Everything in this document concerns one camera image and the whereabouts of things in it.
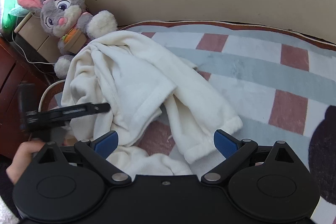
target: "stuffed bunny toy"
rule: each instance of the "stuffed bunny toy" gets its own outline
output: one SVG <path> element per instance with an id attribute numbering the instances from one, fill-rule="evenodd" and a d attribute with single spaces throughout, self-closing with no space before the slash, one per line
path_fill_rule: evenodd
<path id="1" fill-rule="evenodd" d="M 17 2 L 23 8 L 40 14 L 43 29 L 48 34 L 61 38 L 58 49 L 62 56 L 54 65 L 55 73 L 60 79 L 66 78 L 73 59 L 71 52 L 64 50 L 62 39 L 72 28 L 80 29 L 87 36 L 87 43 L 117 30 L 113 14 L 104 10 L 93 16 L 86 12 L 84 0 L 17 0 Z"/>

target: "blue gripper pad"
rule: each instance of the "blue gripper pad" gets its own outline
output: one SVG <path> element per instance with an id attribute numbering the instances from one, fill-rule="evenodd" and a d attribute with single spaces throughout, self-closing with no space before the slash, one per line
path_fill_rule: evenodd
<path id="1" fill-rule="evenodd" d="M 237 143 L 233 142 L 218 131 L 215 132 L 213 137 L 215 147 L 227 159 L 238 151 Z"/>
<path id="2" fill-rule="evenodd" d="M 105 135 L 95 140 L 94 151 L 106 159 L 118 146 L 118 134 L 115 131 L 110 131 Z"/>

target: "dark spot on blanket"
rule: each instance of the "dark spot on blanket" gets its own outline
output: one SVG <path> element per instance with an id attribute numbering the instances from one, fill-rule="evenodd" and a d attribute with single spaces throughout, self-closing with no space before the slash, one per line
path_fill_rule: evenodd
<path id="1" fill-rule="evenodd" d="M 336 204 L 336 106 L 329 106 L 309 145 L 309 168 L 321 196 Z"/>

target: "sleeve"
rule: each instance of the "sleeve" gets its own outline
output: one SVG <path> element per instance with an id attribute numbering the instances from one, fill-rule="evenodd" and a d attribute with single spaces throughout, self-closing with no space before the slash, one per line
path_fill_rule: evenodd
<path id="1" fill-rule="evenodd" d="M 0 167 L 0 223 L 16 224 L 21 218 L 13 202 L 14 185 L 6 173 L 6 168 L 5 165 Z"/>

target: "black circular disc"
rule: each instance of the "black circular disc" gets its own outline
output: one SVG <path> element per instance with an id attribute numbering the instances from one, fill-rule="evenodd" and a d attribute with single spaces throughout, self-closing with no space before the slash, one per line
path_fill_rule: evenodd
<path id="1" fill-rule="evenodd" d="M 93 209 L 105 192 L 100 176 L 85 168 L 48 163 L 36 171 L 19 180 L 13 191 L 19 211 L 36 221 L 76 219 Z"/>
<path id="2" fill-rule="evenodd" d="M 255 219 L 268 223 L 297 221 L 310 215 L 319 200 L 319 190 L 309 172 L 263 164 L 237 172 L 229 181 L 232 200 Z"/>

